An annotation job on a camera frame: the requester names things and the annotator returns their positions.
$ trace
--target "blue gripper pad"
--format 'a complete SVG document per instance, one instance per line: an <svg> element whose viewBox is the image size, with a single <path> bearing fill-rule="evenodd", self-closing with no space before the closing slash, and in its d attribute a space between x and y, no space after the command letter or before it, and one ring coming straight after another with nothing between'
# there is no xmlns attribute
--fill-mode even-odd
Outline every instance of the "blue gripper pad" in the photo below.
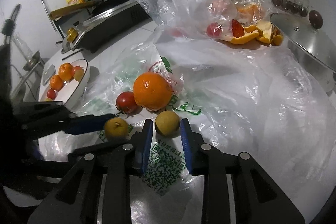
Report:
<svg viewBox="0 0 336 224"><path fill-rule="evenodd" d="M151 151L152 138L153 138L153 121L146 119L143 125L142 132L146 133L146 141L142 153L142 166L141 171L144 174L147 171L149 153Z"/></svg>
<svg viewBox="0 0 336 224"><path fill-rule="evenodd" d="M189 174L193 174L193 153L190 147L189 138L191 138L191 134L193 133L189 124L188 119L182 119L180 122L180 130L181 130L181 141L184 152L185 164L189 171Z"/></svg>

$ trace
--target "yellow fruit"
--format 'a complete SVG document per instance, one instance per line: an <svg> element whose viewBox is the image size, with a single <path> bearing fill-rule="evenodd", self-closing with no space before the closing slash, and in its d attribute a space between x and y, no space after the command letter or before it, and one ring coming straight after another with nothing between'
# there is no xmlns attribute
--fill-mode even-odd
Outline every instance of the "yellow fruit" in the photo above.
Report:
<svg viewBox="0 0 336 224"><path fill-rule="evenodd" d="M229 41L232 44L245 44L249 41L251 41L253 38L256 38L259 36L258 30L254 30L253 32L245 32L245 34L242 37L234 37Z"/></svg>
<svg viewBox="0 0 336 224"><path fill-rule="evenodd" d="M272 39L272 43L275 45L275 46L280 46L281 45L281 42L283 40L283 37L281 34L277 34L273 37Z"/></svg>
<svg viewBox="0 0 336 224"><path fill-rule="evenodd" d="M257 40L265 43L271 43L271 32L272 32L272 23L267 20L260 20L257 24L257 27L262 30L262 37L257 37Z"/></svg>
<svg viewBox="0 0 336 224"><path fill-rule="evenodd" d="M84 71L82 69L76 70L73 77L76 81L80 82L84 76Z"/></svg>
<svg viewBox="0 0 336 224"><path fill-rule="evenodd" d="M117 137L122 138L128 134L128 124L122 118L112 118L104 124L104 130L109 141Z"/></svg>
<svg viewBox="0 0 336 224"><path fill-rule="evenodd" d="M155 130L164 137L177 137L180 126L180 117L173 111L161 112L155 119Z"/></svg>

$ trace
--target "white bowl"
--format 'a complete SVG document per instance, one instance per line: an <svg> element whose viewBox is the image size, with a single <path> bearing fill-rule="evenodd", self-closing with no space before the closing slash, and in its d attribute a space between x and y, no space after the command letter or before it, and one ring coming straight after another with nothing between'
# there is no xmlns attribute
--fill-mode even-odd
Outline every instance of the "white bowl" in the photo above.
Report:
<svg viewBox="0 0 336 224"><path fill-rule="evenodd" d="M62 101L64 106L71 110L74 105L77 103L79 98L83 95L87 83L90 78L90 66L88 65L85 59L79 59L71 63L71 65L81 66L84 70L83 78L80 82L75 79L70 80L69 82L65 82L63 88L56 92L56 98L54 101ZM40 101L44 101L47 98L47 92L51 89L50 82L43 92Z"/></svg>

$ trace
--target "pot lid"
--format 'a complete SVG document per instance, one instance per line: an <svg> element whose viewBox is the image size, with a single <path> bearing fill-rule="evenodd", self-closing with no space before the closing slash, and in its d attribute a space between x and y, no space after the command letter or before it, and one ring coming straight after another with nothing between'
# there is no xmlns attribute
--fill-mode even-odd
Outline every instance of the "pot lid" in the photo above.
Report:
<svg viewBox="0 0 336 224"><path fill-rule="evenodd" d="M271 14L270 21L296 46L336 72L336 46L325 32L314 29L306 19L290 14Z"/></svg>

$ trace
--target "metal screw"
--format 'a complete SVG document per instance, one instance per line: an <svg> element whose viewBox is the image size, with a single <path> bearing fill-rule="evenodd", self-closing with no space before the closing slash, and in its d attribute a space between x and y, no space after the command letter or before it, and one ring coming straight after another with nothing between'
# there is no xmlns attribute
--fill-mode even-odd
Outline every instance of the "metal screw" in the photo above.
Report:
<svg viewBox="0 0 336 224"><path fill-rule="evenodd" d="M131 150L132 148L133 148L133 145L131 145L130 143L125 143L123 145L124 150Z"/></svg>
<svg viewBox="0 0 336 224"><path fill-rule="evenodd" d="M246 153L246 152L243 152L243 153L240 153L240 157L243 159L243 160L248 160L250 158L250 154L249 153Z"/></svg>
<svg viewBox="0 0 336 224"><path fill-rule="evenodd" d="M211 145L209 145L209 144L207 144L207 143L204 143L204 144L201 145L201 148L202 148L203 150L210 150L210 149L211 149Z"/></svg>
<svg viewBox="0 0 336 224"><path fill-rule="evenodd" d="M86 155L84 156L84 159L85 159L85 160L93 160L94 157L95 157L95 156L94 156L93 154L88 153L88 154L86 154Z"/></svg>

